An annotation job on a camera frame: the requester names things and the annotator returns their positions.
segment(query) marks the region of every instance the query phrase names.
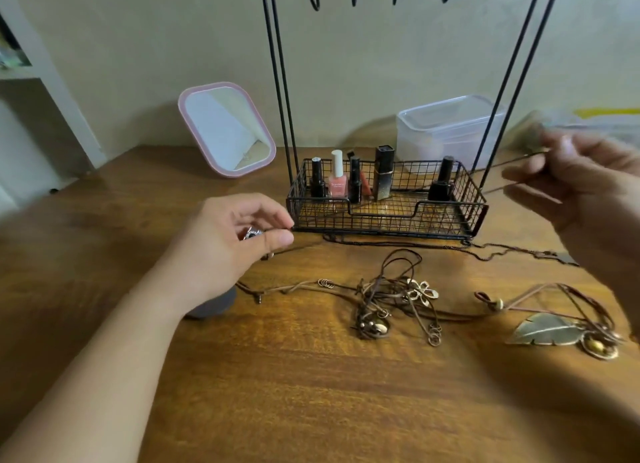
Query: shelf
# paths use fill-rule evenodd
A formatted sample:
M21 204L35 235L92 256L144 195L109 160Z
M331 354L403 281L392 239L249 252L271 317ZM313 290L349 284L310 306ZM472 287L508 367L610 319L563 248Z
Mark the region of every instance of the shelf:
M24 65L13 69L0 69L0 81L12 79L38 79L34 66Z

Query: pink nail polish bottle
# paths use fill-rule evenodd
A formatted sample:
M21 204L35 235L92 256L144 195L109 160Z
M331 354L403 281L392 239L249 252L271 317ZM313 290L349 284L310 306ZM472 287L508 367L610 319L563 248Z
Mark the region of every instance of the pink nail polish bottle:
M342 151L335 149L331 152L333 156L333 173L329 175L329 195L331 197L347 196L347 175L342 167Z

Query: wooden table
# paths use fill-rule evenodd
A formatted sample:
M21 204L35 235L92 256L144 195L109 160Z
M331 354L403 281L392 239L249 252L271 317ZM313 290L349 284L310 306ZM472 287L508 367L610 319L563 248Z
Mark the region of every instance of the wooden table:
M301 158L328 150L301 151ZM370 151L361 152L364 156ZM500 185L492 172L488 187ZM215 176L194 148L140 147L0 227L0 440L36 404L118 299L149 269L197 201L264 192L284 201L283 152L238 180ZM561 249L551 228L492 194L477 241ZM297 234L296 245L318 243ZM252 267L267 288L303 279L356 284L391 248L320 243ZM419 278L441 305L476 309L472 292L511 298L561 281L601 300L580 268L512 253L482 263L423 251ZM559 295L536 302L570 310ZM640 459L640 351L600 362L574 347L503 344L523 314L446 325L439 348L414 320L363 341L352 306L309 291L240 294L229 312L183 322L143 444L143 462L600 462Z

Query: wire basket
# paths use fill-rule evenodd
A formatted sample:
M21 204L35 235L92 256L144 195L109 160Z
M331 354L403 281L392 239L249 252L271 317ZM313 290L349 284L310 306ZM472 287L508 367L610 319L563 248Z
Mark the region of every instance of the wire basket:
M391 196L378 202L362 196L359 204L346 198L318 199L310 196L311 159L303 160L289 195L287 209L295 221L294 230L336 234L377 234L437 239L471 239L483 223L489 205L475 182L455 161L452 201L427 199L429 186L437 179L440 161L396 161ZM322 160L325 180L332 172L332 160ZM349 176L349 162L344 171ZM360 162L360 169L373 186L374 162Z

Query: leaf pendant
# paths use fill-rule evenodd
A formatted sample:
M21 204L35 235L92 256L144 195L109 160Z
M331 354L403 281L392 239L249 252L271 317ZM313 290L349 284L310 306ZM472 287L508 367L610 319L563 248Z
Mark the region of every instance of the leaf pendant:
M522 322L507 343L517 345L574 345L584 330L550 313L536 313Z

